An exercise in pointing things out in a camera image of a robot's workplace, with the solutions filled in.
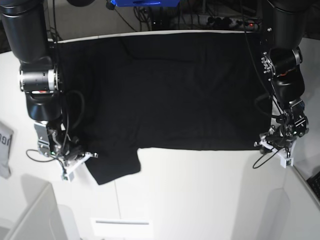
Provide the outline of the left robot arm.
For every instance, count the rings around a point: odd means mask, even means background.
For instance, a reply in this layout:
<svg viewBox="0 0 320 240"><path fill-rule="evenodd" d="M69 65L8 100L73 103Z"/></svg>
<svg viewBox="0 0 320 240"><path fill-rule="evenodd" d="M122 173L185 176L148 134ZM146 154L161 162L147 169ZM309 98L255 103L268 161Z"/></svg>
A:
<svg viewBox="0 0 320 240"><path fill-rule="evenodd" d="M272 87L271 98L276 100L279 124L261 134L262 154L275 150L291 155L290 148L297 138L308 133L305 103L301 99L305 82L300 69L303 55L299 47L305 34L308 15L313 0L263 0L262 53L263 73Z"/></svg>

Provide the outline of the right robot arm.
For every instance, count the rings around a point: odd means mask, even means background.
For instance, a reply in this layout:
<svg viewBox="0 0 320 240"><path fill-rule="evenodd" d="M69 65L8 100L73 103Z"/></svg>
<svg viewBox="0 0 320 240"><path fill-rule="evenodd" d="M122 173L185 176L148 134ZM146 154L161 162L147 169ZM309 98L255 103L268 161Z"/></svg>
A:
<svg viewBox="0 0 320 240"><path fill-rule="evenodd" d="M84 118L85 98L77 90L65 91L58 35L49 42L44 1L2 0L0 18L10 49L20 62L19 88L34 120L38 152L62 167L97 158L96 152L86 151L70 135Z"/></svg>

